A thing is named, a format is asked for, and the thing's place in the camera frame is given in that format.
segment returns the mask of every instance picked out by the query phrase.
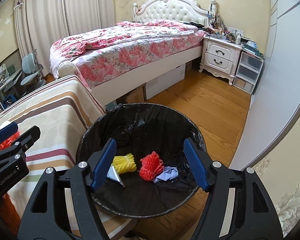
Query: green stripe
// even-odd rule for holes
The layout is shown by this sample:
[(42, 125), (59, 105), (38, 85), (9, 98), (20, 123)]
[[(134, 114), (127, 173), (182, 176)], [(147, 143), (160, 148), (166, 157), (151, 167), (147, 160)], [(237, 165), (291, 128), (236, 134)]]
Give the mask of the green stripe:
[(41, 175), (32, 175), (24, 177), (21, 182), (38, 182), (41, 178)]

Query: metal screw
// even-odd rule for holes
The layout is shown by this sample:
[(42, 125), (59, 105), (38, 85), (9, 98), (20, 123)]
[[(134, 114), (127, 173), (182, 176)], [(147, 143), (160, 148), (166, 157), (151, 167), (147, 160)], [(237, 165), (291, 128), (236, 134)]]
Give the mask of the metal screw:
[(220, 162), (213, 162), (212, 165), (213, 165), (213, 167), (216, 167), (216, 168), (220, 168), (221, 167), (221, 163)]
[(248, 168), (247, 168), (247, 173), (251, 173), (251, 174), (254, 173), (254, 169), (251, 168), (251, 167), (248, 167)]
[(86, 162), (80, 162), (78, 166), (79, 166), (79, 168), (85, 168), (85, 167), (87, 167), (87, 165), (88, 164)]
[(46, 169), (46, 173), (47, 174), (50, 174), (52, 172), (53, 172), (53, 168), (52, 167), (49, 167), (49, 168)]

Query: yellow foam net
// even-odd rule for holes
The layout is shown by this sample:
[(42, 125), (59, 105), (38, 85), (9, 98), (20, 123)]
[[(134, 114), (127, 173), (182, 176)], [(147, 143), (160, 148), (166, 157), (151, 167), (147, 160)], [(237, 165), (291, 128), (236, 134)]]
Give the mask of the yellow foam net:
[(112, 164), (119, 175), (137, 170), (132, 153), (129, 153), (126, 156), (115, 156)]

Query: striped cloth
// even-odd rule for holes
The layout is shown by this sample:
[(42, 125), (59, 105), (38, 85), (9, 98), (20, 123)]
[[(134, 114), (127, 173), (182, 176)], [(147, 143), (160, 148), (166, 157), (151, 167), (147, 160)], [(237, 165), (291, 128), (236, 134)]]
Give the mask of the striped cloth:
[[(104, 113), (105, 108), (72, 75), (34, 91), (0, 114), (0, 125), (14, 121), (20, 134), (34, 125), (41, 131), (40, 139), (26, 152), (29, 174), (8, 192), (20, 217), (44, 170), (73, 167), (82, 135)], [(70, 189), (66, 190), (66, 200), (71, 229), (80, 235)], [(97, 210), (111, 239), (119, 239), (136, 224), (135, 220), (114, 216), (99, 207)]]

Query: white box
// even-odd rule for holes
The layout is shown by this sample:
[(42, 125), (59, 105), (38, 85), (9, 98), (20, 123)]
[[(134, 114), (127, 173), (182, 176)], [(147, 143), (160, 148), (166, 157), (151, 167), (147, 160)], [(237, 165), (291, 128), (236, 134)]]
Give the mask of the white box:
[(167, 88), (185, 79), (186, 64), (182, 64), (161, 76), (154, 78), (146, 83), (145, 99), (148, 100), (151, 97), (161, 93)]

